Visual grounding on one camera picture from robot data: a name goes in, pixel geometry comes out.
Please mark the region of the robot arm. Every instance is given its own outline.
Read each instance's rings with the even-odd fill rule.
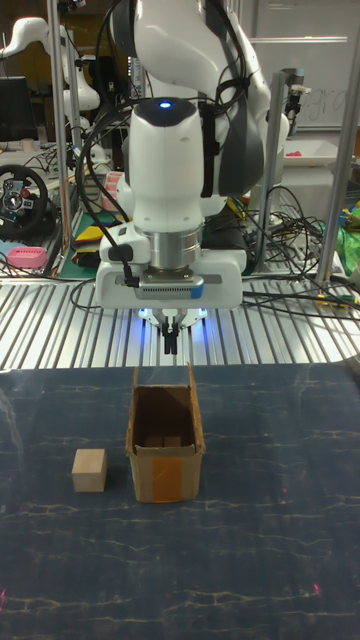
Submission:
[[[64,44],[61,47],[61,61],[65,82],[69,82],[68,61],[65,47],[66,30],[64,26],[60,27],[60,34]],[[45,52],[50,55],[49,45],[49,27],[43,18],[20,18],[13,27],[10,44],[4,49],[0,49],[0,59],[10,58],[21,51],[32,42],[41,42]],[[96,109],[100,104],[99,94],[87,84],[84,71],[81,67],[76,68],[77,86],[79,94],[80,111],[88,111]],[[65,115],[71,118],[70,92],[69,89],[64,90],[64,106]]]

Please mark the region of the table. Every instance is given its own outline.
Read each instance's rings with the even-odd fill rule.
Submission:
[[[134,499],[132,370],[0,375],[1,640],[360,638],[359,362],[194,374],[207,453],[170,505]],[[86,447],[102,494],[73,490]]]

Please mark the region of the racing wheel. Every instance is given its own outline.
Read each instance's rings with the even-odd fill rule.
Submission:
[[[0,179],[0,238],[25,238],[44,217],[48,200],[46,185],[35,171],[20,164],[0,166]]]

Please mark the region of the pink object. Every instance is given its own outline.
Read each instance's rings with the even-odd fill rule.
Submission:
[[[14,247],[6,259],[12,267],[41,269],[46,264],[47,255],[43,247]]]
[[[123,174],[122,171],[109,171],[109,173],[106,174],[106,178],[104,180],[105,189],[110,193],[110,195],[112,195],[112,197],[115,200],[116,200],[116,186],[122,174]],[[114,207],[112,202],[110,202],[110,200],[108,200],[108,198],[104,194],[102,194],[101,196],[101,207],[105,211],[117,211],[116,207]]]

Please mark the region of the small wooden cube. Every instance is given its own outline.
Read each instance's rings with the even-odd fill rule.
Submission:
[[[164,438],[164,447],[181,447],[181,437],[166,436],[166,438]]]
[[[105,449],[78,449],[71,472],[75,491],[104,491],[106,470]]]
[[[161,436],[147,436],[145,447],[162,447],[163,438]]]

